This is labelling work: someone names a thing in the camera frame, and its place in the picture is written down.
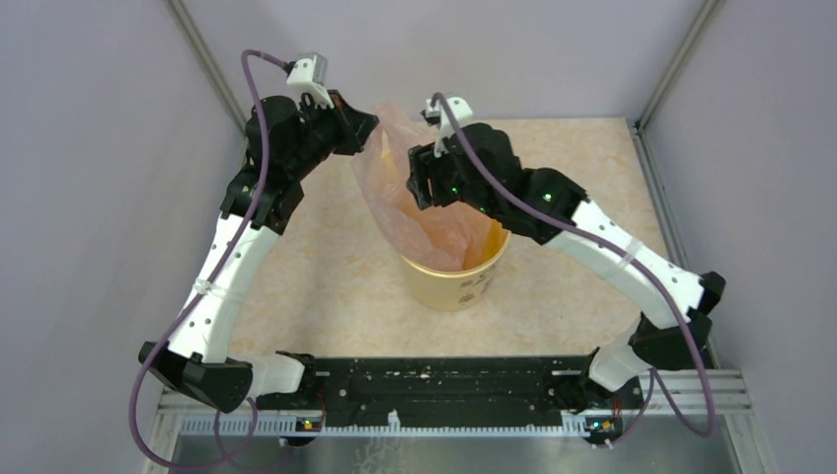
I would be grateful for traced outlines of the yellow trash bin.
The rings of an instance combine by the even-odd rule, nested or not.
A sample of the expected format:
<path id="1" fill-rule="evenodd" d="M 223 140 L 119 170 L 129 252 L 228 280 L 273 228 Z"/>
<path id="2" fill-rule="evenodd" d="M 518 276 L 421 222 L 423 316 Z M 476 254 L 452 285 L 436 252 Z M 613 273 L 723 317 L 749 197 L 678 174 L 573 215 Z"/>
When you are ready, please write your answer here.
<path id="1" fill-rule="evenodd" d="M 511 233 L 495 221 L 483 251 L 484 260 L 464 271 L 433 270 L 402 257 L 409 292 L 418 302 L 440 311 L 459 311 L 474 305 L 490 286 L 510 236 Z"/>

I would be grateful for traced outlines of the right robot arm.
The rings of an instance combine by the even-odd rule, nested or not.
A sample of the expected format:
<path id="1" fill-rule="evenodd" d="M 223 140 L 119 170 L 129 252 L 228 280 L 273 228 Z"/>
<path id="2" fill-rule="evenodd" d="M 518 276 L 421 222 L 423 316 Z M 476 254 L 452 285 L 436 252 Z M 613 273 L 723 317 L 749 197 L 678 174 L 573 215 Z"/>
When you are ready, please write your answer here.
<path id="1" fill-rule="evenodd" d="M 462 202 L 571 257 L 627 296 L 641 311 L 632 330 L 596 349 L 578 381 L 581 399 L 604 407 L 630 379 L 652 368 L 693 368 L 705 347 L 725 280 L 697 275 L 658 255 L 620 227 L 563 173 L 525 168 L 509 136 L 485 123 L 462 137 L 408 152 L 407 188 L 420 209 Z"/>

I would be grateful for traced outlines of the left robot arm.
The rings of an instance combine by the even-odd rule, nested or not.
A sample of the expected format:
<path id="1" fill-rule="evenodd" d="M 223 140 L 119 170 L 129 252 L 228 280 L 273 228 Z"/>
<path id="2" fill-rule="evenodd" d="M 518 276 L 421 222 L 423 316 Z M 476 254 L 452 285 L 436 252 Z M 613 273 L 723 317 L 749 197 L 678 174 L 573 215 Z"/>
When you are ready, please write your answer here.
<path id="1" fill-rule="evenodd" d="M 279 396 L 293 408 L 315 399 L 316 381 L 297 355 L 250 359 L 229 353 L 232 331 L 266 254 L 304 197 L 303 180 L 332 155 L 364 150 L 379 118 L 332 90 L 331 109 L 309 94 L 264 98 L 245 125 L 246 161 L 228 184 L 215 234 L 185 308 L 188 315 L 159 352 L 146 342 L 138 359 L 166 387 L 221 413 L 246 399 Z"/>

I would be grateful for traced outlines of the left aluminium frame post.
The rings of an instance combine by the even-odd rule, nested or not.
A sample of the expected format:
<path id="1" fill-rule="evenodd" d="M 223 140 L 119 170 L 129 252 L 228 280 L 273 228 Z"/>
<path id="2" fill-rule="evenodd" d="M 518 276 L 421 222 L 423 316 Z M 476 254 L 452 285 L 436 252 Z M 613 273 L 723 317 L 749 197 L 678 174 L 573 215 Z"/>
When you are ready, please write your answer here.
<path id="1" fill-rule="evenodd" d="M 198 66 L 220 101 L 227 116 L 241 133 L 245 132 L 246 117 L 235 99 L 223 71 L 201 34 L 188 6 L 182 0 L 165 0 L 164 4 L 181 31 Z"/>

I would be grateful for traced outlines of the aluminium frame post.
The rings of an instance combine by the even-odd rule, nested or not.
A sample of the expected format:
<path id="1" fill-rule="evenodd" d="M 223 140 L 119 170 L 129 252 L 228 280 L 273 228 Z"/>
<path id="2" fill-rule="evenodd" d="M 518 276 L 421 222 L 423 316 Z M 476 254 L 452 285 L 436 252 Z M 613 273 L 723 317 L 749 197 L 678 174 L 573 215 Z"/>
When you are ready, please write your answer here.
<path id="1" fill-rule="evenodd" d="M 666 100 L 670 90 L 674 87 L 678 76 L 686 67 L 694 50 L 724 4 L 725 1 L 723 0 L 706 0 L 702 2 L 698 13 L 687 29 L 682 41 L 675 49 L 662 76 L 647 100 L 640 117 L 635 121 L 637 135 L 644 134 L 654 121 L 660 107 Z"/>
<path id="2" fill-rule="evenodd" d="M 164 4 L 181 31 L 198 66 L 220 101 L 227 116 L 241 133 L 245 132 L 246 117 L 235 99 L 223 71 L 201 34 L 188 6 L 182 0 L 165 0 Z"/>

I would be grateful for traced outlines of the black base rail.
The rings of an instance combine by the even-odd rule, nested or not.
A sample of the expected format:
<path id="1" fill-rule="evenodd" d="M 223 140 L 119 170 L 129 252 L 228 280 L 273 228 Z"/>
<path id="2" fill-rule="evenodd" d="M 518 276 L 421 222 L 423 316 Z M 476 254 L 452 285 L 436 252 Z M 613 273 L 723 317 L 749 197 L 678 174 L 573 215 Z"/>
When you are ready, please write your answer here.
<path id="1" fill-rule="evenodd" d="M 613 395 L 581 383 L 583 356 L 315 357 L 290 394 L 257 398 L 261 411 L 313 410 L 329 428 L 557 427 L 571 415 L 638 409 L 637 379 Z"/>

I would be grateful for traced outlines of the right aluminium frame post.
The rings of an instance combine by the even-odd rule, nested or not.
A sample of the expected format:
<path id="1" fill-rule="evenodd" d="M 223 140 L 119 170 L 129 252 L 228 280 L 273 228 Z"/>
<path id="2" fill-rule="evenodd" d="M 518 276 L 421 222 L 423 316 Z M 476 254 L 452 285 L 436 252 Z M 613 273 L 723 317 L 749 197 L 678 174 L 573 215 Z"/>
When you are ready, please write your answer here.
<path id="1" fill-rule="evenodd" d="M 702 2 L 698 13 L 687 29 L 682 41 L 675 49 L 662 76 L 647 100 L 640 117 L 635 121 L 637 135 L 644 134 L 654 121 L 660 107 L 666 100 L 670 90 L 674 87 L 678 76 L 686 67 L 694 50 L 724 4 L 725 1 L 723 0 L 706 0 Z"/>

